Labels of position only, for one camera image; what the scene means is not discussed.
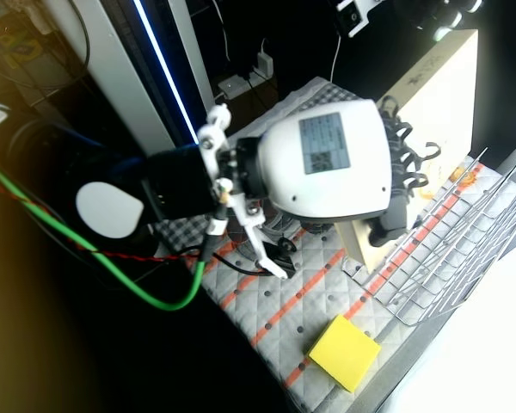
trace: gray label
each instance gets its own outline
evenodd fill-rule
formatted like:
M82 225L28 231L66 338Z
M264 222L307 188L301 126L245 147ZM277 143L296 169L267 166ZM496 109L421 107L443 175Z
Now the gray label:
M341 114L325 114L299 122L306 175L350 167Z

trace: qr code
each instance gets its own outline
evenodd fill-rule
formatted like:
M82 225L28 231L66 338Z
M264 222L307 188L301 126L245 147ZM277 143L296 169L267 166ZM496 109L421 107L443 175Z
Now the qr code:
M332 170L333 168L331 152L316 152L311 154L312 173L324 172L325 170Z

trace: yellow sponge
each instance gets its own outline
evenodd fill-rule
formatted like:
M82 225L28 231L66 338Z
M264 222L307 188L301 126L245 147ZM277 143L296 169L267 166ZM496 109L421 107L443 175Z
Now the yellow sponge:
M355 391L380 346L343 316L337 316L308 356L346 390Z

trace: wire rack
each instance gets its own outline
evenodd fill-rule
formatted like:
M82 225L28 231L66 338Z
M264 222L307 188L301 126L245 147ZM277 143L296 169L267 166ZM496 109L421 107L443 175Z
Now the wire rack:
M433 202L422 225L403 239L379 271L353 276L406 325L423 323L464 303L516 234L516 197L500 213L492 213L491 207L516 166L476 202L460 197L459 184L479 159Z

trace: red wire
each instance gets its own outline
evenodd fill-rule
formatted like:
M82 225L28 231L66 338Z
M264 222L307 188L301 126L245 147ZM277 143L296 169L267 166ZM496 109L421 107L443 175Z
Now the red wire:
M10 191L7 191L6 188L4 188L2 185L0 185L0 193L8 195L12 200L17 200L17 201L20 201L20 202L25 202L26 204L29 204L29 205L34 205L34 206L42 209L42 211L44 211L48 215L51 215L50 211L48 211L47 208L45 208L41 204L38 204L38 203L36 203L36 202L34 202L32 200L28 200L26 198L22 198L20 196L12 194ZM123 254L121 252L92 251L92 250L88 250L87 248L84 248L79 243L75 243L70 238L67 238L67 240L69 242L74 243L79 250L88 251L88 252L91 252L92 254L103 254L104 256L122 258L122 259L125 259L125 260L135 260L135 261L140 261L140 262L165 262L165 261L179 260L180 258L184 257L184 256L175 256L175 255L171 255L171 256L134 256L134 255L131 255L131 254Z

